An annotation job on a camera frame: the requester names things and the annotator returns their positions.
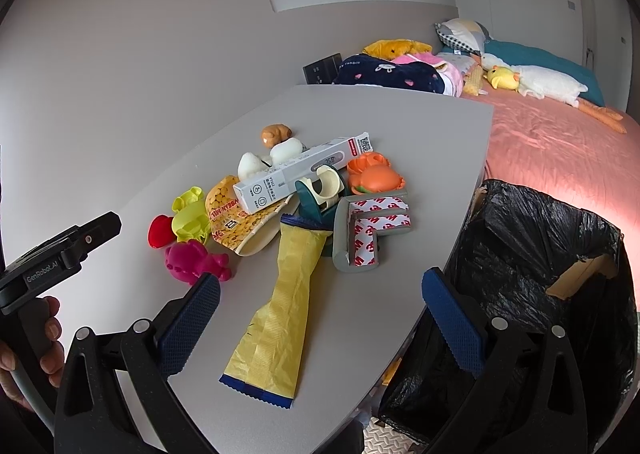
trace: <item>checkered pillow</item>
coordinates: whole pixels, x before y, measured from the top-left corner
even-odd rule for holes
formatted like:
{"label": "checkered pillow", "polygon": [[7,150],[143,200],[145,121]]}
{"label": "checkered pillow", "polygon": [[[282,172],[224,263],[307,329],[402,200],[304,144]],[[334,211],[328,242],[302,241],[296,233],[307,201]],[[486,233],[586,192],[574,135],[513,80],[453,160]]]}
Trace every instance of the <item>checkered pillow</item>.
{"label": "checkered pillow", "polygon": [[476,56],[484,52],[484,41],[491,39],[487,29],[475,21],[454,19],[436,23],[435,27],[443,44]]}

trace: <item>human hand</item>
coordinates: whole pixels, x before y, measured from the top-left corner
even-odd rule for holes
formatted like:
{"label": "human hand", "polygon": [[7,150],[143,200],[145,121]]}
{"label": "human hand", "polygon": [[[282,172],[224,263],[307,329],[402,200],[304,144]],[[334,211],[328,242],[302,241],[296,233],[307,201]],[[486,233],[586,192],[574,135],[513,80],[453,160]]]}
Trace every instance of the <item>human hand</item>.
{"label": "human hand", "polygon": [[[62,344],[58,341],[60,335],[62,335],[62,326],[55,315],[60,309],[60,301],[55,297],[47,296],[44,299],[49,303],[49,315],[50,319],[44,325],[44,333],[47,338],[53,342],[53,345],[49,352],[40,359],[40,367],[49,375],[49,382],[54,387],[60,387],[62,381],[62,370],[65,366],[65,350]],[[15,370],[17,364],[17,358],[14,352],[2,341],[0,341],[0,386],[4,390],[9,399],[17,402],[24,408],[33,410],[29,402],[27,402],[24,395],[15,385],[14,378],[11,376],[11,371]]]}

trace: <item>door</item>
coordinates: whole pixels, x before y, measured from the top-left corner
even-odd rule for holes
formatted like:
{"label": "door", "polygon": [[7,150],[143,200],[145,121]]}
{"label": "door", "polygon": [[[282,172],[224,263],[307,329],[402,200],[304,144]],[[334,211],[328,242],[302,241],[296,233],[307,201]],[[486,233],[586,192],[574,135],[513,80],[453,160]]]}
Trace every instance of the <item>door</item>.
{"label": "door", "polygon": [[631,15],[626,0],[580,0],[582,64],[593,70],[607,106],[626,111],[632,65]]}

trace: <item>magenta toy bear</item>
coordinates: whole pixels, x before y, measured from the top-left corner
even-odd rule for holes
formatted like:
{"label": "magenta toy bear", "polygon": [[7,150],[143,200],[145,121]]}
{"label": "magenta toy bear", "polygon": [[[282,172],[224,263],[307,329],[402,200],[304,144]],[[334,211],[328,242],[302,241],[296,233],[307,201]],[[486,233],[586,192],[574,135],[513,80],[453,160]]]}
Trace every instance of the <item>magenta toy bear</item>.
{"label": "magenta toy bear", "polygon": [[190,287],[204,272],[215,275],[219,281],[231,279],[231,269],[226,266],[229,256],[209,254],[205,246],[195,239],[175,243],[164,251],[164,265],[170,274]]}

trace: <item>black garbage bag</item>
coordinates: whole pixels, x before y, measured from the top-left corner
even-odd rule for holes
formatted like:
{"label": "black garbage bag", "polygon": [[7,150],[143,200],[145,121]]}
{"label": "black garbage bag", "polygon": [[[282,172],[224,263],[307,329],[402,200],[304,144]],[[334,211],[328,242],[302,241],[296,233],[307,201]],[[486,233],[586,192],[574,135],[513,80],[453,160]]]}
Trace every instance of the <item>black garbage bag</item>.
{"label": "black garbage bag", "polygon": [[[447,265],[456,289],[478,301],[489,318],[521,329],[567,330],[585,397],[590,451],[628,393],[636,367],[636,301],[622,234],[593,212],[499,180],[483,184]],[[617,274],[591,275],[562,301],[545,293],[577,261],[609,254]],[[510,420],[528,375],[514,370],[500,409],[478,452],[510,432]],[[425,311],[378,415],[428,444],[460,408],[475,380],[462,371],[431,314]]]}

